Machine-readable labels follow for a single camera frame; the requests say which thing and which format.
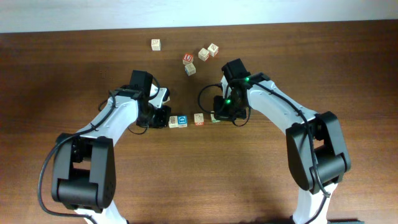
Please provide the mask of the wooden block red drawing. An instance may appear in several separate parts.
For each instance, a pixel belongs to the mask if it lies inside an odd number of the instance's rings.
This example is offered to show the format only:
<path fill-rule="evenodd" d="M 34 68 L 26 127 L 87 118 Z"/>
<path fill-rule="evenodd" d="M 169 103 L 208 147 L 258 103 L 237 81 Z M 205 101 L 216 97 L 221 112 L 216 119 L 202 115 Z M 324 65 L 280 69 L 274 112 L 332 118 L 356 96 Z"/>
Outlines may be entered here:
<path fill-rule="evenodd" d="M 169 128 L 177 128 L 177 127 L 178 127 L 178 116 L 170 116 Z"/>

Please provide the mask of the blue D wooden block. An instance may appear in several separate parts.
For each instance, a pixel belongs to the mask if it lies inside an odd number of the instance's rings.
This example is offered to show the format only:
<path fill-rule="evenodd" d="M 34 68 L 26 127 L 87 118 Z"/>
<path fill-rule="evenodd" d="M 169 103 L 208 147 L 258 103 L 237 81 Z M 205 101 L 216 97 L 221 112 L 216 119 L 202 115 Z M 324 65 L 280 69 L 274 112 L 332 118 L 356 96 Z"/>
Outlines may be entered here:
<path fill-rule="evenodd" d="M 179 128 L 187 127 L 188 126 L 187 116 L 186 115 L 177 116 L 177 123 Z"/>

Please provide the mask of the wooden block red picture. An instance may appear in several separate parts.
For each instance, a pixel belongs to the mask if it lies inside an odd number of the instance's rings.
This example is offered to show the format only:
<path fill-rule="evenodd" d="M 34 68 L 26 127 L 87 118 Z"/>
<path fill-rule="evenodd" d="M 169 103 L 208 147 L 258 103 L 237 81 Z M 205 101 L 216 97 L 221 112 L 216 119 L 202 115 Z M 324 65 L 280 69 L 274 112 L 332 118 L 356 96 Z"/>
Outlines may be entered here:
<path fill-rule="evenodd" d="M 194 114 L 194 122 L 196 126 L 204 125 L 204 116 L 203 113 L 195 113 Z"/>

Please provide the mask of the red E wooden block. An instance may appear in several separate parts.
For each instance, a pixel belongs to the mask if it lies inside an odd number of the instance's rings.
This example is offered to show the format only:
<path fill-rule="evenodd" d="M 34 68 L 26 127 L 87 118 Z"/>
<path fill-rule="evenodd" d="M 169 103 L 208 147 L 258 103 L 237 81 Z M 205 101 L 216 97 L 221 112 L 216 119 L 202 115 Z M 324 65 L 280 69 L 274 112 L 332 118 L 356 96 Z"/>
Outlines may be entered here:
<path fill-rule="evenodd" d="M 211 121 L 212 121 L 212 123 L 218 123 L 218 122 L 221 122 L 221 120 L 218 120 L 218 119 L 216 119 L 215 118 L 215 114 L 210 114 L 210 116 L 211 116 Z"/>

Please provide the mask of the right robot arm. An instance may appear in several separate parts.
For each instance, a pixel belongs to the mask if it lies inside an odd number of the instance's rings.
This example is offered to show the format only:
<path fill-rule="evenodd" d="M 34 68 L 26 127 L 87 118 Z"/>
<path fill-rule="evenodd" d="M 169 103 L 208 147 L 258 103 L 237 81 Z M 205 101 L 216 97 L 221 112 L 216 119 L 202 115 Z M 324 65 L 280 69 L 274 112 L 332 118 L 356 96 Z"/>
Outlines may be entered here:
<path fill-rule="evenodd" d="M 289 171 L 299 187 L 293 223 L 327 223 L 330 199 L 351 169 L 340 122 L 330 111 L 317 113 L 281 91 L 265 74 L 251 74 L 240 59 L 222 69 L 221 96 L 213 107 L 215 118 L 235 122 L 256 110 L 284 134 Z"/>

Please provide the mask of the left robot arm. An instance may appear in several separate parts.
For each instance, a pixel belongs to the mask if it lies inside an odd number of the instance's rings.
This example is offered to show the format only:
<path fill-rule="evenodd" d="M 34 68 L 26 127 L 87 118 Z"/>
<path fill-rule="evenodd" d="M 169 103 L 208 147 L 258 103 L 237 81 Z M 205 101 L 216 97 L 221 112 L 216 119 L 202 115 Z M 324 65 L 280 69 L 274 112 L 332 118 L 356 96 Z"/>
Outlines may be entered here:
<path fill-rule="evenodd" d="M 68 217 L 87 223 L 127 223 L 113 200 L 116 191 L 114 147 L 132 124 L 164 128 L 170 91 L 149 72 L 135 70 L 130 82 L 109 92 L 99 114 L 74 134 L 62 133 L 50 153 L 54 159 L 51 196 Z"/>

